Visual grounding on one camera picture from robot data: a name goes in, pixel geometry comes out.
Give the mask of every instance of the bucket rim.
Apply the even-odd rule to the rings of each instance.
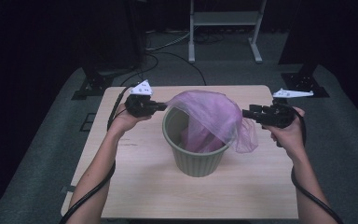
[[[164,135],[165,140],[168,142],[168,144],[171,147],[174,147],[176,150],[179,150],[187,155],[193,156],[193,157],[207,157],[207,156],[213,156],[219,153],[222,153],[224,151],[226,151],[229,148],[229,145],[224,145],[223,147],[218,148],[215,151],[212,152],[205,152],[205,153],[196,153],[196,152],[190,152],[185,150],[184,148],[181,148],[179,146],[177,146],[171,139],[170,137],[167,135],[167,129],[166,129],[166,123],[167,123],[167,119],[168,116],[170,115],[170,113],[185,113],[185,111],[177,108],[177,107],[171,107],[168,109],[168,111],[165,113],[164,118],[162,120],[162,134]]]

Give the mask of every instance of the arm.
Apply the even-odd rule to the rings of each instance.
[[[124,109],[125,106],[120,105],[117,112],[119,113]],[[106,133],[106,136],[103,139],[103,142],[101,143],[94,159],[77,183],[75,192],[69,204],[70,207],[105,178],[115,162],[118,140],[124,135],[124,133],[132,129],[137,122],[150,119],[150,117],[135,118],[127,111],[118,113]],[[69,218],[67,223],[99,223],[103,207],[106,202],[108,190],[109,183],[103,186],[102,189],[96,192],[83,205],[81,205]]]
[[[301,116],[304,115],[303,110],[298,108],[296,108],[296,110]],[[299,119],[295,119],[294,122],[285,129],[271,126],[265,126],[265,128],[271,131],[271,138],[281,143],[287,155],[292,160],[297,182],[316,198],[328,205],[328,201],[324,197],[304,148]],[[298,189],[296,190],[296,197],[298,217],[301,223],[336,223],[319,205],[311,201]]]

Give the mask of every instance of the human hand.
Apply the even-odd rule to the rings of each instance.
[[[304,110],[294,107],[294,109],[303,117]],[[303,153],[304,142],[301,131],[301,122],[299,118],[295,118],[291,125],[284,129],[273,126],[263,125],[267,130],[271,131],[271,138],[274,142],[279,141],[281,146],[286,149],[287,155],[293,159],[298,153]]]
[[[118,106],[116,117],[112,122],[112,125],[109,128],[110,130],[116,130],[118,132],[124,132],[131,130],[135,125],[142,120],[151,119],[151,116],[136,118],[131,115],[126,106],[123,104]]]

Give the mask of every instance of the gray carpet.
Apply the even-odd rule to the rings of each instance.
[[[168,43],[177,35],[151,34],[148,44]],[[278,65],[287,34],[260,34],[257,45],[264,62],[255,64],[244,35],[225,35],[222,41],[196,45],[195,66],[207,85],[267,85],[271,92],[284,88],[282,72],[296,72],[299,65]],[[186,59],[187,44],[181,42],[157,52],[174,53]],[[152,53],[154,69],[144,72],[152,86],[203,85],[197,69],[171,54]],[[143,71],[156,62],[146,57]],[[119,86],[127,77],[117,77]],[[340,88],[337,79],[319,66],[314,72],[329,98],[298,98],[289,103],[306,111],[307,151],[332,207],[345,223],[358,223],[358,110]],[[72,101],[85,75],[76,70],[57,95],[20,167],[0,201],[1,223],[58,223],[65,195],[88,133],[80,126],[88,113],[97,112],[101,96]],[[134,76],[124,85],[139,81]],[[103,220],[106,223],[297,223],[297,220]]]

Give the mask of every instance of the green plastic bucket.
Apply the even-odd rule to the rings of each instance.
[[[170,108],[162,121],[162,133],[170,144],[177,167],[186,175],[202,177],[213,173],[228,146],[209,153],[194,153],[181,148],[181,132],[188,125],[188,114]]]

